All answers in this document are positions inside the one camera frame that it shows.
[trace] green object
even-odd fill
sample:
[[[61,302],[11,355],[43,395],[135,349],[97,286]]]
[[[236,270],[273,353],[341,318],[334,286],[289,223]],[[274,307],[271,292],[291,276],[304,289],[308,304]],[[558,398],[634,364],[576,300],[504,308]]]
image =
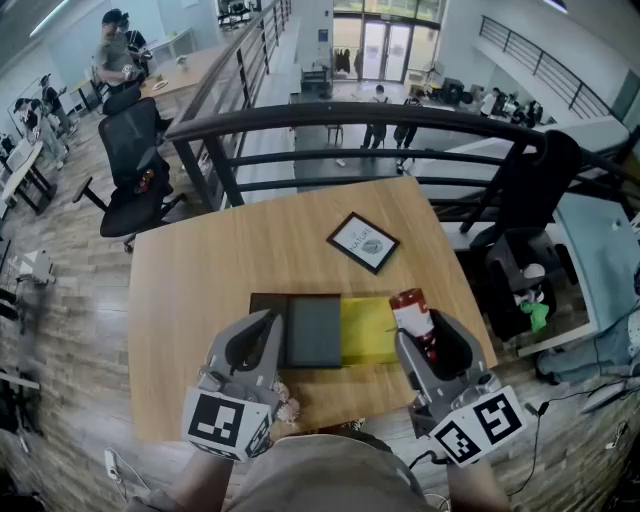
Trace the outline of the green object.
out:
[[[531,330],[537,332],[547,325],[549,306],[539,302],[524,301],[520,303],[520,310],[531,318]]]

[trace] glass door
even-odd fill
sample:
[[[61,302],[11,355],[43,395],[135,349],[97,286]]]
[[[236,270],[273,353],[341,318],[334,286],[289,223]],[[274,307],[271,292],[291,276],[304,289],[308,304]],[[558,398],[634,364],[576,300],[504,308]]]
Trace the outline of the glass door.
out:
[[[380,80],[386,34],[387,25],[385,23],[368,21],[365,24],[362,66],[362,78],[365,80]]]
[[[384,80],[388,82],[402,81],[410,33],[411,29],[406,25],[388,26]]]

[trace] picture frame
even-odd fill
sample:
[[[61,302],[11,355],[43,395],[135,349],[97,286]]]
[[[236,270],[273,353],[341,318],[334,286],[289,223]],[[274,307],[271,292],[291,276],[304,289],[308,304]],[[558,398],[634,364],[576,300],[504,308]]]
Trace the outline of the picture frame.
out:
[[[372,222],[351,212],[327,242],[372,274],[378,274],[400,241]]]

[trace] person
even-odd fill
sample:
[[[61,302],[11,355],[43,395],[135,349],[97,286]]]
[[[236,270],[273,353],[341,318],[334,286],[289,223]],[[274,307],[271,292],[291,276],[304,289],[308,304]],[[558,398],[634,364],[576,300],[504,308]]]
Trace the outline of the person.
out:
[[[516,107],[513,114],[511,114],[511,124],[521,125],[524,122],[524,107],[521,107],[520,104],[515,101],[514,106]]]
[[[374,103],[391,103],[389,98],[384,94],[384,87],[382,85],[376,86],[376,95],[371,98],[371,101]],[[364,134],[364,141],[362,141],[362,146],[360,149],[369,149],[369,145],[371,144],[371,149],[376,149],[380,143],[387,136],[387,125],[386,124],[368,124],[367,131]]]
[[[128,48],[127,38],[118,27],[122,21],[120,9],[112,9],[102,17],[102,40],[96,52],[97,73],[110,86],[111,94],[144,82],[144,71],[133,62],[139,55]],[[164,132],[172,119],[162,119],[156,109],[156,130]]]
[[[424,91],[422,89],[417,89],[412,95],[404,100],[403,105],[407,105],[410,107],[421,107],[423,98]],[[396,141],[398,149],[400,149],[403,142],[404,149],[409,149],[409,146],[411,146],[411,142],[413,142],[413,138],[416,136],[417,131],[418,127],[415,124],[398,125],[396,127],[396,130],[393,132],[393,138]]]
[[[49,152],[58,170],[62,169],[67,150],[60,143],[51,124],[42,112],[42,102],[30,98],[18,98],[13,113],[20,112],[20,120],[27,132],[27,139],[34,143],[41,140],[44,148]]]
[[[409,468],[382,441],[366,436],[315,434],[280,439],[253,460],[244,485],[225,510],[436,512]],[[219,512],[232,469],[233,461],[198,450],[166,491],[135,497],[126,510]],[[463,469],[449,464],[447,473],[452,510],[510,510],[486,459]]]
[[[20,323],[20,334],[24,334],[24,315],[26,304],[15,293],[8,292],[0,288],[0,300],[8,302],[10,305],[0,304],[0,316]]]
[[[149,76],[149,63],[147,59],[142,56],[143,49],[147,44],[147,40],[138,30],[129,30],[129,13],[125,12],[122,15],[118,31],[127,38],[128,49],[131,52],[133,63],[142,68],[144,71],[144,77]]]
[[[71,125],[62,103],[60,103],[59,94],[53,87],[49,86],[50,76],[51,73],[40,79],[40,87],[42,87],[42,102],[49,107],[51,113],[58,118],[58,121],[60,121],[62,133],[65,135],[73,135],[76,132],[77,127],[75,125]]]
[[[480,107],[480,115],[489,117],[493,111],[493,107],[500,96],[500,89],[494,87],[493,90],[482,99],[482,107]]]

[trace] gray shirt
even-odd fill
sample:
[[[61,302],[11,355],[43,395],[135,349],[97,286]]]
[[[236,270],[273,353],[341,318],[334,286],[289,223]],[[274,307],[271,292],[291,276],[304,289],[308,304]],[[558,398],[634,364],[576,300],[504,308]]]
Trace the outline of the gray shirt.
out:
[[[113,39],[102,39],[96,51],[96,64],[108,71],[121,72],[128,64],[135,67],[133,58],[127,49],[127,38],[117,33]],[[120,85],[124,80],[108,80],[109,85]]]
[[[162,491],[127,512],[177,512]],[[434,512],[415,477],[391,453],[340,436],[287,437],[255,459],[228,512]]]

